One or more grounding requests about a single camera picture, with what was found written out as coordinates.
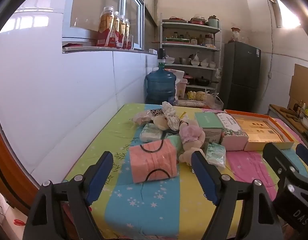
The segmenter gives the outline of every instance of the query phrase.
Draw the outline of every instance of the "shelf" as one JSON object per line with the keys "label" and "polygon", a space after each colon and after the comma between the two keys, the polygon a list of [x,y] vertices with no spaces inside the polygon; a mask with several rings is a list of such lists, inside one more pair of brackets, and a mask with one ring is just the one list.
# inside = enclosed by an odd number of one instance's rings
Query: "shelf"
{"label": "shelf", "polygon": [[198,30],[207,33],[218,33],[221,31],[221,29],[215,27],[193,24],[193,23],[162,22],[162,24],[166,25],[166,27],[171,29]]}
{"label": "shelf", "polygon": [[207,49],[210,51],[220,51],[219,49],[212,49],[206,46],[200,46],[200,45],[193,45],[193,44],[186,44],[186,43],[169,43],[169,42],[162,42],[162,46],[171,46],[171,47],[187,47],[187,48],[196,48],[196,49]]}
{"label": "shelf", "polygon": [[197,86],[197,85],[186,85],[187,88],[201,88],[206,90],[216,90],[216,88],[211,87],[203,87],[203,86]]}
{"label": "shelf", "polygon": [[194,67],[194,68],[201,68],[201,69],[216,70],[216,68],[211,68],[211,67],[199,67],[199,66],[182,65],[182,64],[165,64],[165,66],[171,66],[171,67]]}

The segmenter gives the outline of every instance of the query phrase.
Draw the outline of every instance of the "refrigerator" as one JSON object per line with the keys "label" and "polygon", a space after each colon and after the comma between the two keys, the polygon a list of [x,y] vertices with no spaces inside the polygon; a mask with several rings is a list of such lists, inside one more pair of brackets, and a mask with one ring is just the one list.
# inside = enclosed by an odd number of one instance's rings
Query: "refrigerator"
{"label": "refrigerator", "polygon": [[224,109],[251,112],[259,84],[261,50],[234,41],[224,46],[219,97]]}

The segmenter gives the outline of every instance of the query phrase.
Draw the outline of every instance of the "blue water bottle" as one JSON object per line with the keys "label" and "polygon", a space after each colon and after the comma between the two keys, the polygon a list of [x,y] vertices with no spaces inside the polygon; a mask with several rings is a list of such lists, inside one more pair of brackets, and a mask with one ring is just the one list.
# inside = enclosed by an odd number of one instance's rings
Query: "blue water bottle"
{"label": "blue water bottle", "polygon": [[165,70],[165,50],[158,50],[158,70],[146,75],[147,97],[145,103],[161,105],[164,101],[172,106],[175,100],[176,76]]}

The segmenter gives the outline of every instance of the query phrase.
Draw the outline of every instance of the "green box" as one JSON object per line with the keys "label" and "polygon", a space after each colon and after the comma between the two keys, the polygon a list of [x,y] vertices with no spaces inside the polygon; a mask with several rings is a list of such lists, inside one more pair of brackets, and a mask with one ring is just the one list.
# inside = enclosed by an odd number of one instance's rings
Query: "green box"
{"label": "green box", "polygon": [[195,119],[198,125],[203,128],[205,141],[219,143],[223,131],[223,125],[216,114],[211,112],[195,113]]}

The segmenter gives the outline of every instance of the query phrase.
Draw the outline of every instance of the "open box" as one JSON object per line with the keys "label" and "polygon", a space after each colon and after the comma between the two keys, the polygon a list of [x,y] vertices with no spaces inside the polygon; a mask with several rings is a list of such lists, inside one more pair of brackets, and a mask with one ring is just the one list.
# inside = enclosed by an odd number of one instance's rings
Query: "open box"
{"label": "open box", "polygon": [[246,112],[233,111],[233,110],[226,110],[226,112],[230,114],[232,117],[234,117],[236,120],[243,118],[243,119],[255,120],[256,122],[264,121],[276,133],[276,135],[278,135],[282,140],[281,142],[278,142],[275,139],[274,140],[269,139],[266,141],[255,141],[255,139],[249,138],[244,147],[244,151],[262,151],[265,144],[269,142],[272,142],[273,144],[276,145],[276,147],[278,147],[281,150],[290,149],[294,144],[294,141],[291,138],[291,136],[289,136],[287,132],[268,115],[246,113]]}

